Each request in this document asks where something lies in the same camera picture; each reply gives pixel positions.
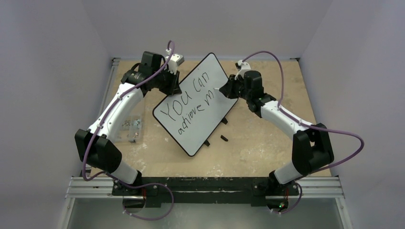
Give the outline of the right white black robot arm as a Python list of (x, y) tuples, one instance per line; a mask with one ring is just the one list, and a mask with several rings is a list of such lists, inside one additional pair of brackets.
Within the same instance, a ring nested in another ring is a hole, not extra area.
[(291, 161), (269, 173), (268, 188), (272, 193), (280, 194), (288, 183), (334, 161), (325, 125), (302, 121), (279, 105), (276, 98), (265, 93), (260, 72), (249, 70), (243, 77), (230, 75), (218, 91), (228, 99), (244, 99), (252, 113), (274, 124), (292, 140)]

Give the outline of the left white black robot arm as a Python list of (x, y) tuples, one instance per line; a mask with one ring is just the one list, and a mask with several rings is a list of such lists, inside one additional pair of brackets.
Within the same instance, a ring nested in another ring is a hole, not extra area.
[(141, 61), (124, 73), (114, 98), (97, 120), (75, 134), (82, 171), (85, 172), (87, 165), (98, 168), (123, 183), (130, 195), (141, 192), (142, 173), (123, 160), (114, 141), (130, 112), (147, 92), (158, 89), (165, 95), (181, 94), (178, 67), (184, 57), (171, 48), (166, 52), (167, 56), (163, 56), (145, 51)]

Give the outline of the black marker cap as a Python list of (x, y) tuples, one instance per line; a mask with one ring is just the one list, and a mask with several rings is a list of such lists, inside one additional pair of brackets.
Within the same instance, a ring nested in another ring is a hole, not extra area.
[(228, 140), (225, 136), (223, 136), (223, 135), (221, 135), (220, 138), (221, 138), (222, 140), (226, 141), (226, 142), (229, 141), (229, 140)]

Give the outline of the white whiteboard black frame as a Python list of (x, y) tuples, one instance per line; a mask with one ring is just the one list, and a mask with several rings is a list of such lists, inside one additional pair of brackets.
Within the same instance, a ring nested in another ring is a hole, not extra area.
[(190, 157), (197, 154), (237, 102), (214, 90), (227, 80), (211, 52), (179, 83), (181, 94), (166, 96), (153, 109), (153, 117)]

